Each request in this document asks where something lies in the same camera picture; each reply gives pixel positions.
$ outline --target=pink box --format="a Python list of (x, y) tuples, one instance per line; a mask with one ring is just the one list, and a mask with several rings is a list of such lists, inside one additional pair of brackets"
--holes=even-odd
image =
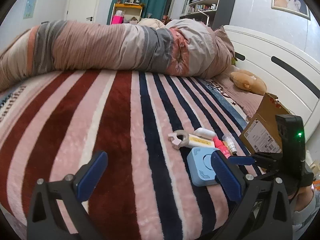
[(111, 24), (121, 24), (121, 23), (123, 23), (123, 19), (124, 19), (124, 17), (122, 17), (122, 16), (114, 16), (112, 18)]

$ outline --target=plush toy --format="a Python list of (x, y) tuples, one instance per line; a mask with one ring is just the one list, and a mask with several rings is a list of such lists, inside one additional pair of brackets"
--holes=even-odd
[(230, 73), (230, 78), (242, 90), (262, 96), (267, 92), (267, 86), (263, 80), (249, 71), (240, 69)]
[(287, 8), (288, 1), (287, 0), (274, 0), (274, 6)]

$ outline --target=pink bottle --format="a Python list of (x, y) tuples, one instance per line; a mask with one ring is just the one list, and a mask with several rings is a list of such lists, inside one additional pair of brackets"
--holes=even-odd
[(231, 156), (228, 148), (219, 140), (218, 136), (213, 137), (212, 141), (214, 142), (215, 147), (218, 148), (226, 158)]

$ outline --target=striped blanket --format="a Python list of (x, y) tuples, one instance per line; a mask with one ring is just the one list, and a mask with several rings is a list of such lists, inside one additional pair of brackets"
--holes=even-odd
[[(188, 148), (168, 133), (230, 132), (245, 122), (204, 80), (135, 71), (51, 72), (21, 83), (0, 108), (0, 202), (26, 225), (36, 180), (76, 173), (92, 152), (109, 165), (85, 209), (106, 239), (193, 240), (219, 228), (232, 203), (220, 185), (195, 187)], [(259, 173), (257, 167), (241, 167)], [(60, 210), (71, 232), (65, 207)]]

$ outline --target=small box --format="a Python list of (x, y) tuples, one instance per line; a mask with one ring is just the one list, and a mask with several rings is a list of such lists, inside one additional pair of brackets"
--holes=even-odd
[(282, 141), (278, 133), (276, 115), (291, 114), (276, 95), (266, 93), (239, 138), (251, 154), (256, 152), (282, 152)]
[(115, 15), (112, 18), (111, 24), (121, 24), (121, 23), (123, 23), (123, 20), (124, 20), (124, 17)]

